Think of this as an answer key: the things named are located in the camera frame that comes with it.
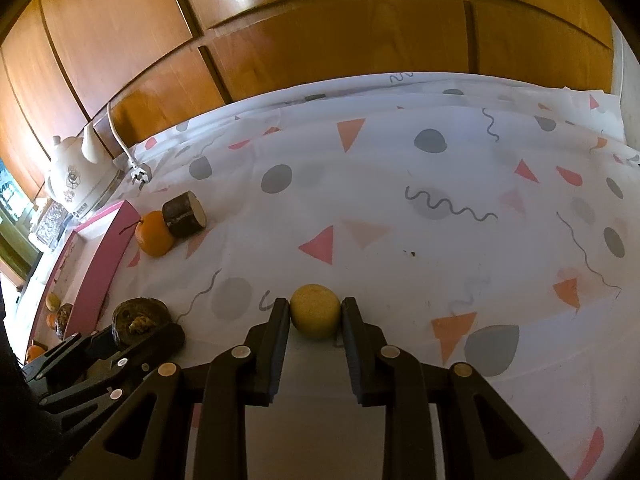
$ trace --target small orange fruit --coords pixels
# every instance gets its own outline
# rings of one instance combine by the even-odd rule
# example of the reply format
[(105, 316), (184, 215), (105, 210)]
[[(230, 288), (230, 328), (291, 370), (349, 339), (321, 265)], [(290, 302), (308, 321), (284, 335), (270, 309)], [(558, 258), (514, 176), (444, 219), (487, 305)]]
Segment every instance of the small orange fruit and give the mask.
[(56, 314), (55, 312), (52, 312), (51, 314), (47, 314), (47, 326), (52, 330), (56, 329), (57, 317), (58, 317), (58, 314)]
[(167, 254), (175, 242), (164, 223), (162, 211), (152, 211), (142, 217), (136, 226), (136, 240), (140, 249), (154, 258)]
[(27, 348), (27, 358), (25, 359), (25, 361), (30, 363), (36, 357), (39, 357), (42, 354), (44, 354), (44, 348), (42, 346), (31, 345), (29, 348)]

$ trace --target silver screw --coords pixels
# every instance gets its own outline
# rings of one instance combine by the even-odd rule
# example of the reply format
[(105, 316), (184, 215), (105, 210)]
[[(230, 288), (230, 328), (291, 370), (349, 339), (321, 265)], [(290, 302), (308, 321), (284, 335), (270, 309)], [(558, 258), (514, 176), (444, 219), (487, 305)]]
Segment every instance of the silver screw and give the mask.
[(380, 353), (382, 357), (386, 357), (387, 359), (395, 359), (400, 355), (400, 349), (397, 346), (386, 345), (380, 349)]
[(453, 365), (453, 372), (458, 377), (469, 377), (473, 372), (473, 368), (466, 363), (456, 363)]
[(162, 375), (162, 377), (170, 377), (175, 374), (175, 371), (178, 367), (173, 363), (162, 363), (158, 367), (158, 373)]
[(251, 349), (248, 346), (239, 345), (231, 351), (231, 355), (236, 359), (244, 359), (245, 357), (249, 357), (249, 355), (251, 355)]

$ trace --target patterned tablecloth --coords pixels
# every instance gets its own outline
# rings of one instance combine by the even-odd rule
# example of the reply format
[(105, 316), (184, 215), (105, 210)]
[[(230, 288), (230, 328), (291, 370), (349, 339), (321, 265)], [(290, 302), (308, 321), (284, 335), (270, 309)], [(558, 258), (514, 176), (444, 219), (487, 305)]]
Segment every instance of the patterned tablecloth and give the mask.
[[(113, 199), (145, 214), (192, 190), (209, 224), (157, 260), (132, 243), (100, 328), (121, 301), (158, 298), (188, 338), (177, 361), (199, 364), (274, 298), (322, 283), (423, 362), (471, 363), (571, 478), (604, 478), (640, 422), (640, 168), (623, 142), (615, 96), (473, 75), (348, 78), (214, 110), (136, 146), (153, 180)], [(327, 407), (339, 400), (363, 412), (339, 337), (293, 330), (280, 395), (327, 420), (351, 420)], [(285, 437), (254, 436), (263, 413), (248, 415), (254, 478), (322, 478), (266, 472)], [(334, 462), (332, 478), (379, 476), (372, 417), (339, 430), (360, 469)], [(278, 432), (302, 448), (291, 423)], [(330, 454), (338, 426), (320, 426), (310, 442)]]

